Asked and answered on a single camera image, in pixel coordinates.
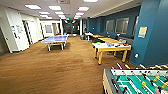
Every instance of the ceiling vent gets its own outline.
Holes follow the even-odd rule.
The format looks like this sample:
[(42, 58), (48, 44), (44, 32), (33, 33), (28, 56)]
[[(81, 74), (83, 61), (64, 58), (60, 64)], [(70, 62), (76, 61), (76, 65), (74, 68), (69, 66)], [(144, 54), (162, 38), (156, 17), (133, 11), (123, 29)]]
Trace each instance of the ceiling vent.
[(70, 0), (58, 0), (59, 4), (70, 4)]

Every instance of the table leg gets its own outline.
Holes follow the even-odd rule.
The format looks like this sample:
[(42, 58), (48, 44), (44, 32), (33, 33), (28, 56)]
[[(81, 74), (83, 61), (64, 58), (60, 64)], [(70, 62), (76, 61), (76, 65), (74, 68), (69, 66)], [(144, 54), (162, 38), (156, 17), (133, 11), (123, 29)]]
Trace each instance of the table leg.
[(99, 55), (99, 62), (98, 62), (99, 65), (101, 65), (102, 55), (103, 55), (103, 52), (100, 52), (100, 55)]
[(61, 48), (62, 48), (62, 50), (64, 49), (64, 47), (63, 47), (63, 43), (61, 43)]
[(50, 44), (48, 44), (48, 51), (50, 51)]
[(88, 41), (89, 41), (89, 35), (88, 35)]
[(116, 52), (116, 51), (114, 51), (114, 56), (115, 56), (115, 57), (116, 57), (116, 53), (117, 53), (117, 52)]
[(95, 48), (95, 58), (97, 58), (97, 52), (98, 52), (98, 49)]
[(125, 63), (126, 56), (127, 56), (127, 50), (125, 50), (123, 54), (123, 58), (122, 58), (123, 63)]

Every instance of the light fixture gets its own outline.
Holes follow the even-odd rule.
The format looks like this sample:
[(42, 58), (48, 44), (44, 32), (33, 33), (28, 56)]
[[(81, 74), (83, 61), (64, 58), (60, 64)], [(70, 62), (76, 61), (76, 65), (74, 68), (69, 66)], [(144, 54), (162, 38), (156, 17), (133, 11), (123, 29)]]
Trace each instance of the light fixture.
[(79, 18), (79, 17), (81, 17), (81, 16), (80, 16), (80, 15), (75, 15), (75, 17), (78, 17), (78, 18)]
[(39, 12), (40, 14), (50, 14), (49, 12)]
[(41, 9), (39, 6), (37, 5), (25, 5), (26, 7), (30, 8), (30, 9)]
[(89, 7), (79, 7), (79, 11), (87, 11), (89, 9)]
[(65, 17), (65, 15), (58, 15), (58, 17)]
[(48, 15), (40, 15), (41, 17), (48, 17)]
[(52, 10), (61, 10), (60, 6), (48, 6)]
[(98, 0), (83, 0), (84, 2), (97, 2)]
[(76, 15), (83, 15), (83, 12), (77, 12)]
[(64, 14), (63, 12), (55, 12), (56, 14)]
[(78, 17), (74, 17), (74, 19), (79, 19)]
[(61, 19), (66, 19), (66, 17), (61, 17)]
[(47, 19), (52, 19), (52, 17), (46, 17)]

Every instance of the door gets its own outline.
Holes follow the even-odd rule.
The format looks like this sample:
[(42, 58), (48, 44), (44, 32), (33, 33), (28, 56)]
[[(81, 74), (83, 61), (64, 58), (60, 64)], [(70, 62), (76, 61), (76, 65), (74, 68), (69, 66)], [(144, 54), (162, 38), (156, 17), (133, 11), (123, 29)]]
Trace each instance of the door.
[(3, 55), (5, 53), (9, 53), (9, 50), (0, 28), (0, 55)]
[(52, 23), (42, 23), (44, 37), (54, 36)]
[(36, 31), (36, 24), (33, 21), (27, 21), (28, 23), (28, 29), (30, 32), (29, 37), (31, 37), (31, 40), (34, 43), (38, 42), (38, 35), (37, 35), (37, 31)]
[(27, 36), (27, 39), (29, 41), (29, 44), (33, 44), (27, 21), (23, 21), (23, 25), (24, 25), (24, 28), (25, 28), (25, 31), (26, 31), (26, 36)]

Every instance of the doorway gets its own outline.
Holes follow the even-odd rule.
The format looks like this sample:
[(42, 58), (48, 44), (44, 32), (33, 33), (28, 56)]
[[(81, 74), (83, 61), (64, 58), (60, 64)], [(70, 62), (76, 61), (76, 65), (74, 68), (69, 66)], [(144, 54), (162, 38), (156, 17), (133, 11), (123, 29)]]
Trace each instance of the doorway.
[(6, 44), (4, 35), (2, 33), (2, 30), (0, 28), (0, 56), (4, 55), (5, 53), (9, 53), (8, 46)]
[(26, 36), (27, 36), (29, 44), (33, 44), (31, 34), (30, 34), (30, 30), (29, 30), (29, 26), (28, 26), (28, 22), (23, 21), (23, 25), (24, 25), (24, 28), (25, 28), (25, 31), (26, 31)]
[(79, 35), (80, 34), (80, 23), (79, 20), (63, 20), (63, 28), (64, 32), (66, 32), (69, 35)]

